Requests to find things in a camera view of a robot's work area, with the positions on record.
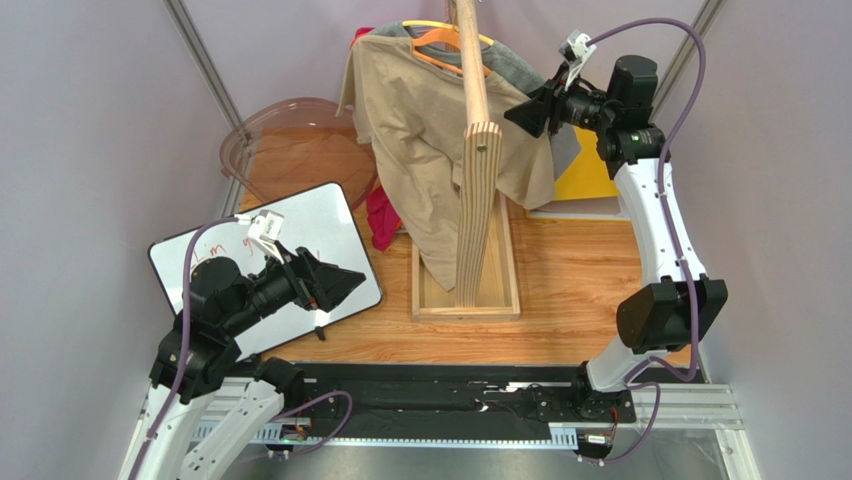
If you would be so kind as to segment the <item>beige t shirt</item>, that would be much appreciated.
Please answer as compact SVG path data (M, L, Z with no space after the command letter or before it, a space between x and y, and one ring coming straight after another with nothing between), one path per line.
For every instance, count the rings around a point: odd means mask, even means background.
M528 98L490 69L491 118L503 135L497 189L530 210L554 197L550 142L504 119ZM369 35L347 58L340 106L353 107L361 144L372 147L391 204L439 285L456 283L457 230L466 108L463 80L412 54L411 39Z

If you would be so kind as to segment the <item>orange plastic hanger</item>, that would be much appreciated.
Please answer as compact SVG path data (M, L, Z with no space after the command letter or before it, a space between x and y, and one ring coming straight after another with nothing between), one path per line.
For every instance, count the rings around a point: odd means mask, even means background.
M455 28L434 27L411 39L412 54L444 71L462 75L461 37Z

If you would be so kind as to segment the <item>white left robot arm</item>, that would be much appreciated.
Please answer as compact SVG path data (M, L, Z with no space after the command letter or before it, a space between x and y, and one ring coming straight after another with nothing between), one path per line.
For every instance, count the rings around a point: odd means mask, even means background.
M257 274L242 274L227 257L204 260L190 272L188 298L150 372L144 435L120 478L219 479L266 423L307 409L304 371L280 359L259 361L238 404L202 442L189 446L242 355L240 334L289 304L329 313L366 280L304 247L278 252Z

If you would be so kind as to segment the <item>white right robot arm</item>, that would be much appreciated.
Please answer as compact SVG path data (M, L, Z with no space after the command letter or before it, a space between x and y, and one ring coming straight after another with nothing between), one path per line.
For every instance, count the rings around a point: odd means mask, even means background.
M677 203L666 136L651 121L656 63L620 57L606 89L593 89L570 63L504 114L528 134L563 125L593 132L597 153L614 181L633 227L642 268L640 289L616 311L617 336L586 362L582 381L597 392L626 387L642 369L685 347L695 349L728 299L689 240Z

